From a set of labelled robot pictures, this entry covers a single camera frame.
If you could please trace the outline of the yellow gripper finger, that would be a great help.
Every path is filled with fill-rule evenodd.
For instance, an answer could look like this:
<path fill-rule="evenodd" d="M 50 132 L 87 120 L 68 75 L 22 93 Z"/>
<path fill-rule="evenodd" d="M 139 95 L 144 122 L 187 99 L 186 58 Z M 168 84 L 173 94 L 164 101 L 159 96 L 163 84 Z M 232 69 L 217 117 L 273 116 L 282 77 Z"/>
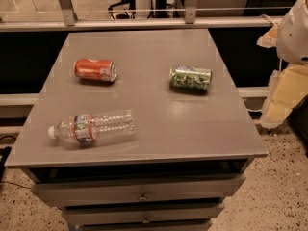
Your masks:
<path fill-rule="evenodd" d="M 274 70 L 269 78 L 269 94 L 262 107 L 261 125 L 266 129 L 278 127 L 307 95 L 307 64 L 288 64 L 283 71 Z"/>
<path fill-rule="evenodd" d="M 279 25 L 275 24 L 266 33 L 257 40 L 257 45 L 264 48 L 272 48 L 276 46 Z"/>

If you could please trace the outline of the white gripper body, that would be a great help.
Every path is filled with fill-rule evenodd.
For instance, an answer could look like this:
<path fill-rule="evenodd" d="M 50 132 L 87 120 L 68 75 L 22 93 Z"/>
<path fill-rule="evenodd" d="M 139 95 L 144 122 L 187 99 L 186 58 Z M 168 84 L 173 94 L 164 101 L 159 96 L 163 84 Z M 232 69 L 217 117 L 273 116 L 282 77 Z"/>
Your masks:
<path fill-rule="evenodd" d="M 308 64 L 308 0 L 297 0 L 283 17 L 276 49 L 289 64 Z"/>

